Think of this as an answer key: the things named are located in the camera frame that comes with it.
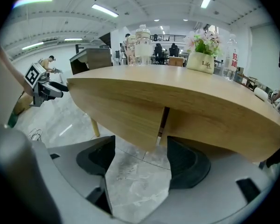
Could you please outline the wooden coffee table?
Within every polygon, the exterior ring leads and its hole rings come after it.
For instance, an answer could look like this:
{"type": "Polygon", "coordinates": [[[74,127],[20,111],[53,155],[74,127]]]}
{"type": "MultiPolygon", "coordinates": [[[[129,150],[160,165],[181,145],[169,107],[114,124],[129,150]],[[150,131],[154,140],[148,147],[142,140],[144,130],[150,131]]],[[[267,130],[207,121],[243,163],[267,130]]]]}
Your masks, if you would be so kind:
{"type": "Polygon", "coordinates": [[[166,65],[113,66],[68,78],[74,103],[145,151],[168,136],[220,147],[252,162],[280,148],[280,114],[252,91],[217,75],[166,65]]]}

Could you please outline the small wooden box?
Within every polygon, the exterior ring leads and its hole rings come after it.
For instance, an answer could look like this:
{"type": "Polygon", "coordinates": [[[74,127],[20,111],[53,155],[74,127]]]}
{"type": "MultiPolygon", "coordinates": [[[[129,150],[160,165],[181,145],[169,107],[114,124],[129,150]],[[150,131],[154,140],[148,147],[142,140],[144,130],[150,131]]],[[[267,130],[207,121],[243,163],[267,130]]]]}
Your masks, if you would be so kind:
{"type": "Polygon", "coordinates": [[[170,56],[169,57],[169,62],[168,64],[170,66],[178,66],[178,67],[183,67],[184,59],[183,57],[174,57],[170,56]]]}

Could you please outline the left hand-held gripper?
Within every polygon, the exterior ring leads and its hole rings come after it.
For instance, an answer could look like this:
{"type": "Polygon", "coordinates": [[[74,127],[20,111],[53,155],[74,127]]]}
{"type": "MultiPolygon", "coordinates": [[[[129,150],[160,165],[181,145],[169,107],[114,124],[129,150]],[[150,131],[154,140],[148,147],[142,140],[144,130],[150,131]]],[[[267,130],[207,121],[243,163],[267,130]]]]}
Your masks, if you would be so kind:
{"type": "Polygon", "coordinates": [[[50,81],[50,85],[43,85],[49,81],[49,73],[39,63],[30,65],[24,79],[30,85],[33,93],[33,103],[30,106],[40,107],[45,99],[61,98],[63,91],[69,91],[66,85],[54,81],[50,81]]]}

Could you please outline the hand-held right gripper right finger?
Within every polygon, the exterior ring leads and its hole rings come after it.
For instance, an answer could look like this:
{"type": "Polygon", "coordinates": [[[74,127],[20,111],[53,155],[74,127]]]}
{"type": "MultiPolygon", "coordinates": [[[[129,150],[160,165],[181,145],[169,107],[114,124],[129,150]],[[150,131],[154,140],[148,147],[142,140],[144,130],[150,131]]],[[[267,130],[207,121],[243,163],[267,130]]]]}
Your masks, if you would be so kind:
{"type": "Polygon", "coordinates": [[[167,138],[171,205],[247,205],[266,195],[272,179],[244,156],[199,142],[167,138]]]}

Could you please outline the person's left forearm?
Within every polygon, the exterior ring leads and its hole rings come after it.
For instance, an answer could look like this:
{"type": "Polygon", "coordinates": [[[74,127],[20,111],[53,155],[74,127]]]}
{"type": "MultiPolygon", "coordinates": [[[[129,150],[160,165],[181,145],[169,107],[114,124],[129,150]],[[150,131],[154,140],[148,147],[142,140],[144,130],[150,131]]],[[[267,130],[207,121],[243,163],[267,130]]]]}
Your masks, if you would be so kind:
{"type": "Polygon", "coordinates": [[[6,53],[4,52],[3,48],[0,46],[0,60],[6,66],[6,68],[10,71],[13,77],[18,81],[18,83],[23,87],[25,93],[29,96],[33,96],[33,91],[27,81],[24,79],[22,73],[20,73],[11,63],[9,58],[7,57],[6,53]]]}

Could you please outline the potted pink flowers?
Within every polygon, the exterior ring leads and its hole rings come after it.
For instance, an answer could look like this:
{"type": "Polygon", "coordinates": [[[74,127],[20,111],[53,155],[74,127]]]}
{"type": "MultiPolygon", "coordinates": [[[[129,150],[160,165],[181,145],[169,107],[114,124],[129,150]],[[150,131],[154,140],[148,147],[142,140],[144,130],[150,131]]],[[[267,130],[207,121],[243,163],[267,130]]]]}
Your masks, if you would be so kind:
{"type": "Polygon", "coordinates": [[[190,31],[185,37],[188,53],[186,68],[207,74],[214,73],[215,58],[221,53],[222,39],[217,31],[190,31]]]}

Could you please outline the small white round disc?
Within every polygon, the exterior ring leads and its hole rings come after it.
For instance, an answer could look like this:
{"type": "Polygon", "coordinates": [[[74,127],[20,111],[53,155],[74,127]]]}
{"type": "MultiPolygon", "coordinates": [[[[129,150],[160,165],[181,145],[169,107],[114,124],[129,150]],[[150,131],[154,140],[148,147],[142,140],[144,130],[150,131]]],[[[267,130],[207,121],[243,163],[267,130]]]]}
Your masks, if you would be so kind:
{"type": "Polygon", "coordinates": [[[268,94],[261,88],[256,87],[253,92],[254,92],[254,95],[257,96],[258,98],[260,98],[261,100],[263,100],[263,101],[268,100],[268,94]]]}

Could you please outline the glass jar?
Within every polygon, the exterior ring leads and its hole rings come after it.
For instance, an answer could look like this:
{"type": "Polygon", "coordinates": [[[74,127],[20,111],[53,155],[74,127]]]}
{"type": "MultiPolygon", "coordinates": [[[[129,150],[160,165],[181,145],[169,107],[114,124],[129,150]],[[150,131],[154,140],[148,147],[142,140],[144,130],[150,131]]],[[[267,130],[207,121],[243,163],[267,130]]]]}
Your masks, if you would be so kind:
{"type": "Polygon", "coordinates": [[[135,35],[130,35],[126,39],[126,55],[128,58],[128,65],[135,65],[135,35]]]}
{"type": "Polygon", "coordinates": [[[135,33],[135,59],[136,65],[148,65],[151,63],[152,47],[150,31],[145,24],[139,26],[135,33]]]}

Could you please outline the clear plastic water bottle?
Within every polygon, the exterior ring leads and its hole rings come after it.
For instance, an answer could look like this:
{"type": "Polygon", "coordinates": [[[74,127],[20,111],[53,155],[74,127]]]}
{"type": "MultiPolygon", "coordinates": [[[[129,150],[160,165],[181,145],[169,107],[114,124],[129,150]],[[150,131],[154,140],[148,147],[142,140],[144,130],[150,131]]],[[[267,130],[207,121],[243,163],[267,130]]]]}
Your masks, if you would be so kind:
{"type": "Polygon", "coordinates": [[[225,79],[233,81],[238,64],[238,43],[236,36],[230,34],[229,40],[226,46],[226,59],[222,70],[222,75],[225,79]]]}

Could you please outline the dark wooden desk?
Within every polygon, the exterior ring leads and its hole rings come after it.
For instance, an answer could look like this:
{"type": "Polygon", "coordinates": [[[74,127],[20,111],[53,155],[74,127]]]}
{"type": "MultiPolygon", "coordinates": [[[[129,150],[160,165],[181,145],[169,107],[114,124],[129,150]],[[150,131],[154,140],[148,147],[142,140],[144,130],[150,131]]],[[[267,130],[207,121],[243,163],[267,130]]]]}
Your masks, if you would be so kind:
{"type": "Polygon", "coordinates": [[[70,59],[72,74],[112,66],[110,49],[88,48],[70,59]]]}

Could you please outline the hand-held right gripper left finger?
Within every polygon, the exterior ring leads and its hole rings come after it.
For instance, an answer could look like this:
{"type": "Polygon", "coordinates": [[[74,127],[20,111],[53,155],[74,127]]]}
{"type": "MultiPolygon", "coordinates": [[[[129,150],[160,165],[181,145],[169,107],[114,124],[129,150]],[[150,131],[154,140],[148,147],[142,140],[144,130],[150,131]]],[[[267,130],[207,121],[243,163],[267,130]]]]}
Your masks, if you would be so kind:
{"type": "Polygon", "coordinates": [[[82,197],[112,215],[105,175],[115,157],[115,136],[49,148],[61,175],[82,197]]]}

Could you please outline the black railing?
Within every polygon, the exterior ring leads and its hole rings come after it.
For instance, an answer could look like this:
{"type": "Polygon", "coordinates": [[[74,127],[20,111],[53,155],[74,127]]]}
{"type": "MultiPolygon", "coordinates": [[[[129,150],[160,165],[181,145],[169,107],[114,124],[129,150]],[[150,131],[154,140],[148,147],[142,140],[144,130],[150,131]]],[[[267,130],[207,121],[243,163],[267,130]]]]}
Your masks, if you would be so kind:
{"type": "Polygon", "coordinates": [[[184,35],[150,35],[150,40],[153,42],[184,42],[184,35]]]}

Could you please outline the black office chair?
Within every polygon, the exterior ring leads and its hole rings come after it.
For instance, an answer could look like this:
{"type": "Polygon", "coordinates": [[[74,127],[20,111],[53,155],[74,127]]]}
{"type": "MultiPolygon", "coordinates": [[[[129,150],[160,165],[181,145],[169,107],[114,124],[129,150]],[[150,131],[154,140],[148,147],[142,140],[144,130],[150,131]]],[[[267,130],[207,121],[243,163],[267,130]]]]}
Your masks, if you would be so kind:
{"type": "Polygon", "coordinates": [[[157,43],[154,48],[154,56],[156,64],[164,65],[165,63],[165,53],[162,50],[162,46],[157,43]]]}
{"type": "Polygon", "coordinates": [[[179,48],[175,43],[172,43],[171,47],[169,48],[169,55],[178,57],[179,55],[179,48]]]}

